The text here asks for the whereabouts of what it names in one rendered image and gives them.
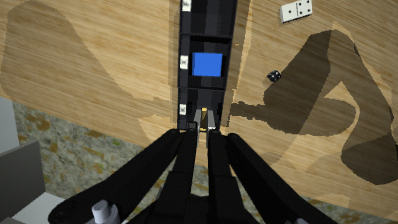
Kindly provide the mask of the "black rack of bins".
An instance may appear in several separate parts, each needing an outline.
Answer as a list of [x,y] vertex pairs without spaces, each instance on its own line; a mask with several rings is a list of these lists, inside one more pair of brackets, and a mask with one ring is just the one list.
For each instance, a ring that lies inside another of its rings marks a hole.
[[[180,0],[178,130],[186,131],[187,122],[194,121],[197,109],[202,114],[202,107],[213,111],[220,130],[237,3],[238,0]],[[193,53],[223,54],[221,76],[192,75]]]

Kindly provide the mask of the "white domino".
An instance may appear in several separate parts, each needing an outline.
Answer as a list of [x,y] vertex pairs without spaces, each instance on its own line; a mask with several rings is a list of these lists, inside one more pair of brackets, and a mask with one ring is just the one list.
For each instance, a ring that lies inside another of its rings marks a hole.
[[300,0],[280,8],[281,23],[312,14],[311,0]]

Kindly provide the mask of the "black die with white pips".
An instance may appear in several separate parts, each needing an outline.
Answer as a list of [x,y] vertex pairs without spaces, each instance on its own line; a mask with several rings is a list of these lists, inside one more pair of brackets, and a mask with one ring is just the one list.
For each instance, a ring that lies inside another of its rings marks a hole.
[[269,78],[269,80],[271,82],[276,82],[277,80],[279,80],[282,76],[280,75],[280,73],[278,71],[272,71],[271,73],[269,73],[267,75],[267,77]]

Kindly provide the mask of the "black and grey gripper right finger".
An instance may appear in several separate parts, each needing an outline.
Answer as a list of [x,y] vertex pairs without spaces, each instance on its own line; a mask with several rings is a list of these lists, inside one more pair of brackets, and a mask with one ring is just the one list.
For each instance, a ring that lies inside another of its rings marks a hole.
[[250,224],[230,166],[265,224],[338,224],[301,198],[238,134],[222,135],[212,110],[206,148],[216,224]]

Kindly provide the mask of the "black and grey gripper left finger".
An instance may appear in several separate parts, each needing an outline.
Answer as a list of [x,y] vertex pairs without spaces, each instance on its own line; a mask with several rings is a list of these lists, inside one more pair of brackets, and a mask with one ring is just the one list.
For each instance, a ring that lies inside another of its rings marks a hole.
[[176,157],[147,224],[183,224],[191,193],[201,110],[185,132],[170,129],[102,182],[64,200],[49,224],[121,224]]

